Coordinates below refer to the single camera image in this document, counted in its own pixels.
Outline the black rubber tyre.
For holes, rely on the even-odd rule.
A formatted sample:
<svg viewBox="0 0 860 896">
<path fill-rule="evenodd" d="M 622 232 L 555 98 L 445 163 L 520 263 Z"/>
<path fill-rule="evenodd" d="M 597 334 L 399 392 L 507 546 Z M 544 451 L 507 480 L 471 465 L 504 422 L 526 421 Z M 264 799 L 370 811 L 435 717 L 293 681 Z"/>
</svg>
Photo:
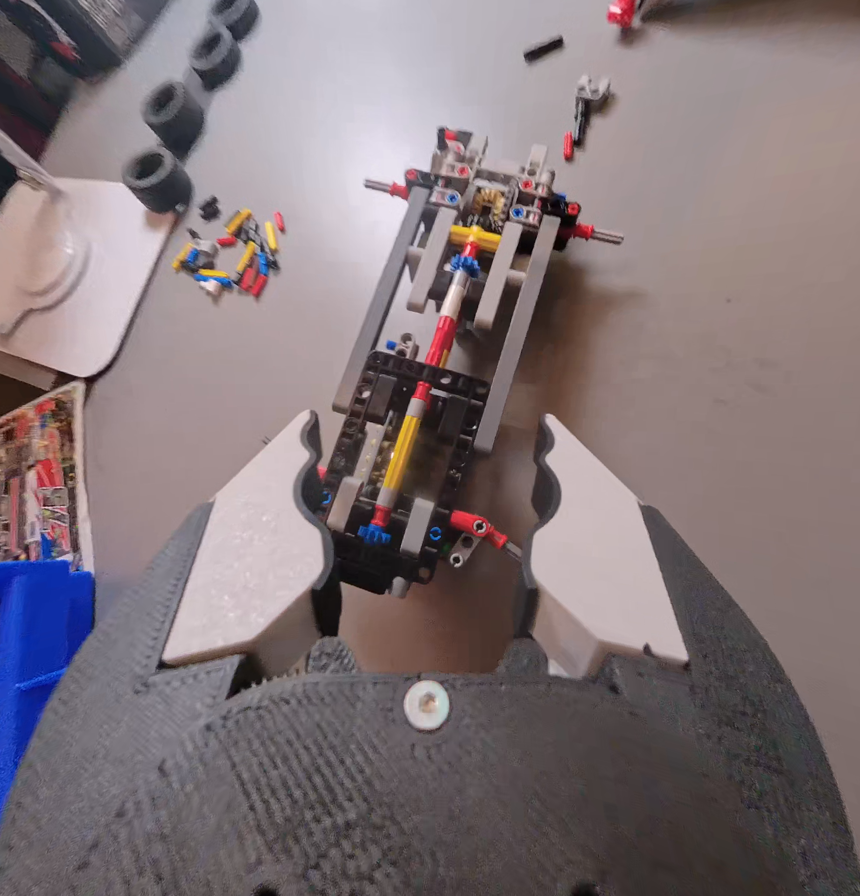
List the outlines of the black rubber tyre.
<svg viewBox="0 0 860 896">
<path fill-rule="evenodd" d="M 250 34 L 258 18 L 257 1 L 213 1 L 210 4 L 210 21 L 227 30 L 237 42 Z"/>
<path fill-rule="evenodd" d="M 192 182 L 184 166 L 165 146 L 156 145 L 129 159 L 122 183 L 148 211 L 157 214 L 189 206 Z"/>
<path fill-rule="evenodd" d="M 141 112 L 144 123 L 161 144 L 184 161 L 205 121 L 199 94 L 183 82 L 166 81 L 145 97 Z"/>
<path fill-rule="evenodd" d="M 206 91 L 215 91 L 234 77 L 240 61 L 240 46 L 231 32 L 212 23 L 188 54 L 189 67 Z"/>
</svg>

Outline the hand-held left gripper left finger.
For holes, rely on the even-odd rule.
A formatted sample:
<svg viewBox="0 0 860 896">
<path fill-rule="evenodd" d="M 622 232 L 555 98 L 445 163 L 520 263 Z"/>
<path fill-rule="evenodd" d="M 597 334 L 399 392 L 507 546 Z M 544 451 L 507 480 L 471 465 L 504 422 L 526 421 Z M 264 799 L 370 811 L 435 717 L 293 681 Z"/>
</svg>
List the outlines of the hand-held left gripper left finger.
<svg viewBox="0 0 860 896">
<path fill-rule="evenodd" d="M 319 520 L 320 421 L 307 409 L 211 503 L 162 661 L 180 667 L 234 655 L 286 673 L 337 630 L 341 594 Z"/>
</svg>

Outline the blue plastic bin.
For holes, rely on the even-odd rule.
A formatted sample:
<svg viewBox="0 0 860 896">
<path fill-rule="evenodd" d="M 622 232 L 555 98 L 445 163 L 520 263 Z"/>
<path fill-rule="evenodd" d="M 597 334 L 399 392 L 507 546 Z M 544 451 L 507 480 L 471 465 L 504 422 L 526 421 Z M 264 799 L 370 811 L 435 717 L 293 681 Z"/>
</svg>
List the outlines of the blue plastic bin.
<svg viewBox="0 0 860 896">
<path fill-rule="evenodd" d="M 43 708 L 94 615 L 92 573 L 65 559 L 0 563 L 0 818 Z"/>
</svg>

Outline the lego car chassis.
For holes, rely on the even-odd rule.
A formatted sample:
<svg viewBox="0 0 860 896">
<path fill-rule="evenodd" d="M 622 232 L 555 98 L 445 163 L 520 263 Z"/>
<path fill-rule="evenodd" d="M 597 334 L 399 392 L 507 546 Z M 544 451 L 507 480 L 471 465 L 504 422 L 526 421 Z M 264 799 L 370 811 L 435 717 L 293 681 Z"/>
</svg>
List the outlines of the lego car chassis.
<svg viewBox="0 0 860 896">
<path fill-rule="evenodd" d="M 376 594 L 404 597 L 482 543 L 521 560 L 459 494 L 474 456 L 491 455 L 552 256 L 623 242 L 555 190 L 543 144 L 521 164 L 487 150 L 441 127 L 427 169 L 364 182 L 406 214 L 336 390 L 319 518 L 338 578 Z"/>
</svg>

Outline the colourful instruction booklet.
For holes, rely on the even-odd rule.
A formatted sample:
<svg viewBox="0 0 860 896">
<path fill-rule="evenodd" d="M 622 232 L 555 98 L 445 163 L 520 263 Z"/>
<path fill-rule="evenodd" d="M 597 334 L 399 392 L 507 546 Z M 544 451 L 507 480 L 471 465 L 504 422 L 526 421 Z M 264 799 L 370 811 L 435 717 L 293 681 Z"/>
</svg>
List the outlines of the colourful instruction booklet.
<svg viewBox="0 0 860 896">
<path fill-rule="evenodd" d="M 86 392 L 86 383 L 74 380 L 0 417 L 0 563 L 53 559 L 95 571 Z"/>
</svg>

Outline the dark printed box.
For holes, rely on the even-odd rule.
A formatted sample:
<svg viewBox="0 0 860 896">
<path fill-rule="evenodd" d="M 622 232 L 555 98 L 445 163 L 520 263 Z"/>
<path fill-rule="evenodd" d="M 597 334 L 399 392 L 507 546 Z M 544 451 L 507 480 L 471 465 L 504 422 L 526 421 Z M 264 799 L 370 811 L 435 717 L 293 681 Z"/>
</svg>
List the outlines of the dark printed box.
<svg viewBox="0 0 860 896">
<path fill-rule="evenodd" d="M 0 1 L 0 11 L 64 71 L 82 79 L 120 67 L 168 1 Z"/>
</svg>

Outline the white monitor stand base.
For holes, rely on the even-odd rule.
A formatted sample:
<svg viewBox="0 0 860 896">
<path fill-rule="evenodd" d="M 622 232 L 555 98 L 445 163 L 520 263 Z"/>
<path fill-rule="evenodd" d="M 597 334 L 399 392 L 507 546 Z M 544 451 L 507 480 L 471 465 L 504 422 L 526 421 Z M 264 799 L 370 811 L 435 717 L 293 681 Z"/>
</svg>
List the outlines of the white monitor stand base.
<svg viewBox="0 0 860 896">
<path fill-rule="evenodd" d="M 112 362 L 176 218 L 120 183 L 49 174 L 0 129 L 0 354 L 76 378 Z"/>
</svg>

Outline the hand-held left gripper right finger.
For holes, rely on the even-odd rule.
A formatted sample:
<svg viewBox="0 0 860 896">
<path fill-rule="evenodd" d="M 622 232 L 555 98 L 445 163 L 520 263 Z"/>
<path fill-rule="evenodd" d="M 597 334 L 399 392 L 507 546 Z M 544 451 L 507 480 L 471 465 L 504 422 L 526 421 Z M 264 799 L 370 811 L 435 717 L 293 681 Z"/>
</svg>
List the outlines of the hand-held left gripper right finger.
<svg viewBox="0 0 860 896">
<path fill-rule="evenodd" d="M 689 661 L 642 505 L 552 414 L 540 418 L 523 547 L 525 624 L 565 678 L 594 677 L 611 656 Z"/>
</svg>

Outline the pile of small lego pieces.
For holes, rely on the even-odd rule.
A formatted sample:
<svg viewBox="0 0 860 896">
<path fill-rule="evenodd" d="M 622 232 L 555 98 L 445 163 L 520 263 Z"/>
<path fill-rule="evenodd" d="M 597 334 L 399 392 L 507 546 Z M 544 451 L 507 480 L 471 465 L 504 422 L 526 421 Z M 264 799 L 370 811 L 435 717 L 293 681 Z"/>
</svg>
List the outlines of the pile of small lego pieces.
<svg viewBox="0 0 860 896">
<path fill-rule="evenodd" d="M 259 299 L 280 271 L 280 237 L 287 231 L 282 212 L 275 210 L 261 221 L 252 209 L 241 207 L 223 217 L 216 196 L 204 200 L 198 211 L 203 224 L 219 228 L 213 235 L 189 229 L 187 242 L 170 263 L 172 272 L 215 304 L 234 294 Z"/>
</svg>

